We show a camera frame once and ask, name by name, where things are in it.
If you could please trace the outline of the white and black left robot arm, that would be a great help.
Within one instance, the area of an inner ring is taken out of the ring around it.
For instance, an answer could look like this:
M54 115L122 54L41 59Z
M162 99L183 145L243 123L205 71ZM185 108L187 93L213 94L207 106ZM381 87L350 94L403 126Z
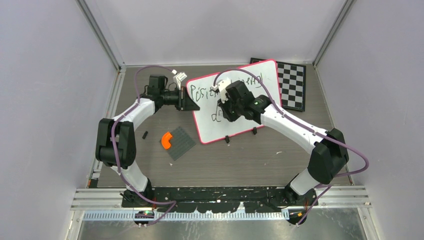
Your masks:
M153 202L151 181L136 163L136 129L162 106L174 106L178 111L198 111L200 107L189 97L181 82L187 77L184 72L173 76L175 89L167 88L168 78L152 74L148 85L135 102L123 113L99 121L95 158L113 169L125 183L130 195L141 207Z

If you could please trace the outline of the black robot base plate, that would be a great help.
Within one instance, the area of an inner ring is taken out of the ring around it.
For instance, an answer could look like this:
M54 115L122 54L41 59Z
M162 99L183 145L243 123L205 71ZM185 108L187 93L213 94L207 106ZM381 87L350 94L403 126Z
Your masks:
M238 186L238 187L156 187L148 195L147 202L136 193L125 190L123 208L151 208L164 213L173 201L172 213L234 213L243 207L246 213L277 213L283 208L297 207L305 210L313 205L317 197L314 189L304 196L290 196L282 187Z

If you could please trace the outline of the white board with pink frame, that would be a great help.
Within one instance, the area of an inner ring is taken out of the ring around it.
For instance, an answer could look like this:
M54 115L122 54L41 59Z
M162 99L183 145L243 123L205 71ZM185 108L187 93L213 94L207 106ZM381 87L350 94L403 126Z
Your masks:
M236 70L213 73L190 79L186 88L191 99L199 106L193 111L199 140L209 144L226 137L249 132L260 125L253 118L250 105L264 106L260 96L271 96L281 105L281 89L277 63L262 60L238 67Z

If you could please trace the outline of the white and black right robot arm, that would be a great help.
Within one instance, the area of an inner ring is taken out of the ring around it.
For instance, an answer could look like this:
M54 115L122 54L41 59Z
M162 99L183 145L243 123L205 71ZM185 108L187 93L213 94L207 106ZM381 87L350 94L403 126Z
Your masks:
M306 169L284 187L284 198L289 204L299 205L309 190L330 184L349 161L340 130L313 126L276 105L268 95L254 96L240 80L222 80L210 89L219 95L217 106L229 122L240 117L254 121L281 133L310 155Z

